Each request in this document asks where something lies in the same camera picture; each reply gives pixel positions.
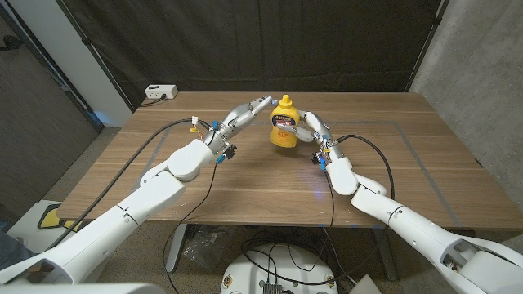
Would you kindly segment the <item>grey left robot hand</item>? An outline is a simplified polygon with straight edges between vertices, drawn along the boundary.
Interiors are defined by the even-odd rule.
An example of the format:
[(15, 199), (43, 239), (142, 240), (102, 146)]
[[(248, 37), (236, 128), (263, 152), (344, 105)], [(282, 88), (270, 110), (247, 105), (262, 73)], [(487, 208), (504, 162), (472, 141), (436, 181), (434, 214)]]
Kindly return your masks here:
[(238, 105), (221, 122), (212, 127), (205, 135), (204, 143), (214, 154), (218, 154), (226, 147), (228, 140), (248, 127), (271, 101), (271, 96), (263, 96)]

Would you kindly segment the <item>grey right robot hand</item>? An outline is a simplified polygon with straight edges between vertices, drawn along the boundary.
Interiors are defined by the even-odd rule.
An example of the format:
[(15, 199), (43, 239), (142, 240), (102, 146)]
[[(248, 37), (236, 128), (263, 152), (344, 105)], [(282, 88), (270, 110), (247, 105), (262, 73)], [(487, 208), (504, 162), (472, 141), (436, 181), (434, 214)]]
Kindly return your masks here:
[(337, 143), (334, 142), (329, 127), (319, 116), (310, 111), (299, 110), (298, 113), (300, 119), (311, 128), (311, 131), (283, 123), (276, 123), (275, 126), (294, 134), (299, 140), (317, 143), (321, 150), (329, 149), (328, 159), (331, 162), (344, 157), (342, 151), (337, 147)]

